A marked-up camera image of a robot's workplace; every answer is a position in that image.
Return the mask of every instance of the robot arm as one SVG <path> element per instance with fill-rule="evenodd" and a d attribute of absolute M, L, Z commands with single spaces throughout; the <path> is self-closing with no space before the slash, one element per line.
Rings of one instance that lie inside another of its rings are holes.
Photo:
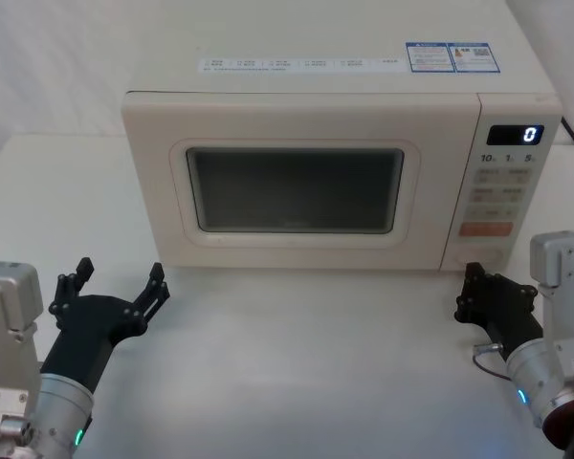
<path fill-rule="evenodd" d="M 555 447 L 569 451 L 574 441 L 574 232 L 534 237 L 531 274 L 544 296 L 543 333 L 531 314 L 536 289 L 487 274 L 477 263 L 468 265 L 455 318 L 486 330 L 534 424 Z"/>
<path fill-rule="evenodd" d="M 0 263 L 0 459 L 69 459 L 91 423 L 93 392 L 119 342 L 142 335 L 169 298 L 156 263 L 134 302 L 79 296 L 94 267 L 61 275 L 49 311 L 60 334 L 39 372 L 32 335 L 42 312 L 35 269 Z"/>
<path fill-rule="evenodd" d="M 36 270 L 0 262 L 0 445 L 29 442 L 30 418 L 40 388 L 33 343 L 42 313 Z"/>

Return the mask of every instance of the white wall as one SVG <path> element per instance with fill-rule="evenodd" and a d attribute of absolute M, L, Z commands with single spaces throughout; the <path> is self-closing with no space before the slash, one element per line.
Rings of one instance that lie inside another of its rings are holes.
<path fill-rule="evenodd" d="M 574 0 L 507 0 L 574 129 Z"/>
<path fill-rule="evenodd" d="M 0 149 L 14 132 L 121 134 L 162 0 L 0 0 Z"/>

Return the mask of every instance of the microwave oven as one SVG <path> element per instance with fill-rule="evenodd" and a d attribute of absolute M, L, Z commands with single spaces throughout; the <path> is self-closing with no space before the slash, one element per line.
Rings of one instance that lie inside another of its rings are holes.
<path fill-rule="evenodd" d="M 502 1 L 172 3 L 122 107 L 164 263 L 506 263 L 562 107 Z"/>

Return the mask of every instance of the cable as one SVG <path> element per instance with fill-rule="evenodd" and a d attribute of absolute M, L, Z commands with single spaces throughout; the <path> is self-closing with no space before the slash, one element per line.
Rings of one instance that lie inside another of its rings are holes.
<path fill-rule="evenodd" d="M 478 357 L 478 356 L 476 356 L 476 355 L 472 356 L 472 363 L 473 363 L 474 365 L 476 365 L 476 367 L 477 367 L 479 370 L 484 371 L 485 373 L 487 373 L 487 374 L 489 374 L 489 375 L 491 375 L 491 376 L 495 376 L 496 378 L 502 378 L 503 380 L 506 380 L 506 381 L 512 381 L 510 378 L 508 378 L 508 377 L 505 376 L 505 375 L 501 375 L 501 374 L 499 374 L 499 373 L 496 373 L 495 371 L 492 371 L 492 370 L 490 370 L 490 369 L 488 369 L 488 368 L 485 368 L 484 366 L 482 366 L 482 365 L 478 362 L 478 360 L 476 359 L 476 357 Z"/>
<path fill-rule="evenodd" d="M 574 142 L 574 129 L 572 129 L 572 126 L 569 125 L 564 117 L 562 117 L 562 126 L 565 128 L 569 136 L 572 138 L 572 141 Z"/>

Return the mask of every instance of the label sticker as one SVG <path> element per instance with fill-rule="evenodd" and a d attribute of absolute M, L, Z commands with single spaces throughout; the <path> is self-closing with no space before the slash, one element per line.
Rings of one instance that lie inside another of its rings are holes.
<path fill-rule="evenodd" d="M 489 43 L 447 43 L 458 73 L 498 74 Z"/>
<path fill-rule="evenodd" d="M 203 58 L 201 74 L 393 74 L 408 71 L 404 59 L 234 59 Z"/>
<path fill-rule="evenodd" d="M 414 73 L 454 73 L 446 43 L 411 42 L 406 44 L 410 69 Z"/>

